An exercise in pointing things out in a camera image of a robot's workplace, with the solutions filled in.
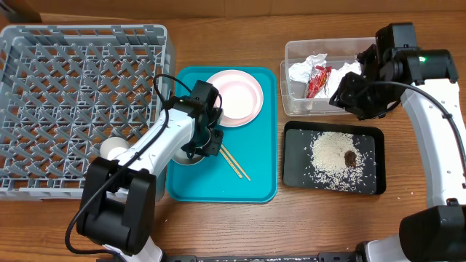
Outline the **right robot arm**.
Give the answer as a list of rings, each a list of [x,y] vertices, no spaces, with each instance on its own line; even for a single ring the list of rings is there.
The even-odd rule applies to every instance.
[[[451,53],[422,49],[412,23],[391,23],[358,54],[360,74],[346,74],[330,99],[360,120],[396,106],[408,114],[419,145],[427,208],[405,217],[397,234],[358,245],[358,261],[465,259],[465,123]]]

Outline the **white paper cup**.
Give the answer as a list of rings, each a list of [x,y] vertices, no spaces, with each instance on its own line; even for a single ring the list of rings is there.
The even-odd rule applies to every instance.
[[[130,144],[123,138],[107,138],[100,145],[100,157],[107,160],[113,160],[116,156],[126,152],[129,148]]]

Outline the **white napkin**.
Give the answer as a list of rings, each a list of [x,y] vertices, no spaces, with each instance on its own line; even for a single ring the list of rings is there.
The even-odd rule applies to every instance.
[[[304,84],[304,91],[302,92],[301,97],[304,97],[304,93],[306,92],[308,81],[310,79],[311,70],[315,66],[324,66],[324,67],[332,67],[332,71],[330,76],[328,77],[328,81],[324,88],[316,94],[314,98],[330,98],[337,90],[342,78],[350,72],[361,74],[361,64],[358,61],[354,61],[352,63],[344,62],[341,66],[332,66],[327,60],[327,54],[321,53],[318,55],[310,55],[306,58],[304,62],[301,63],[294,63],[289,69],[289,77],[292,82],[298,82]]]

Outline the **pile of white rice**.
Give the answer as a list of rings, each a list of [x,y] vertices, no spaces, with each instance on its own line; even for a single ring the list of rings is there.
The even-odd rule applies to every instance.
[[[309,145],[308,175],[315,188],[372,194],[376,160],[374,139],[344,132],[317,132]],[[347,167],[344,155],[354,151],[356,168]]]

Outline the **brown food scrap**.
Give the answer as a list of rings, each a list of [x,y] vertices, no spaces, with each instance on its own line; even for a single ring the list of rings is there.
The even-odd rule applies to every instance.
[[[347,151],[344,155],[345,165],[347,167],[356,168],[357,166],[357,155],[354,151]]]

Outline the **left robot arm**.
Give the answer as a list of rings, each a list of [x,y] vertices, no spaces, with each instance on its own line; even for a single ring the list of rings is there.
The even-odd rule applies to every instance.
[[[163,261],[151,239],[157,185],[175,156],[187,160],[216,156],[223,132],[219,91],[197,81],[190,93],[162,102],[163,112],[132,146],[121,138],[105,140],[87,169],[80,208],[65,236],[73,253],[71,230],[101,245],[114,261]]]

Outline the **grey shallow bowl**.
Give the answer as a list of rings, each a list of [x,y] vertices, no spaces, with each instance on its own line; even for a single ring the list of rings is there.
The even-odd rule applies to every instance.
[[[180,165],[190,166],[201,162],[205,157],[199,154],[191,155],[187,153],[185,150],[180,148],[176,153],[173,155],[172,160]]]

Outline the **pink bowl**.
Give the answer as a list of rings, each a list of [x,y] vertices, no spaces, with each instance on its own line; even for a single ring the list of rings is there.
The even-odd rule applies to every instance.
[[[264,103],[264,94],[261,85],[252,75],[229,69],[212,75],[207,82],[222,97],[221,126],[240,127],[258,116]]]

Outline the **red snack wrapper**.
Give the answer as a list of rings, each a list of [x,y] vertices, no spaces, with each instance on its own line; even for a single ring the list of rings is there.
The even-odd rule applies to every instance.
[[[305,98],[314,98],[319,91],[326,85],[330,76],[332,67],[324,67],[321,65],[315,66],[311,70],[310,79],[308,81]]]

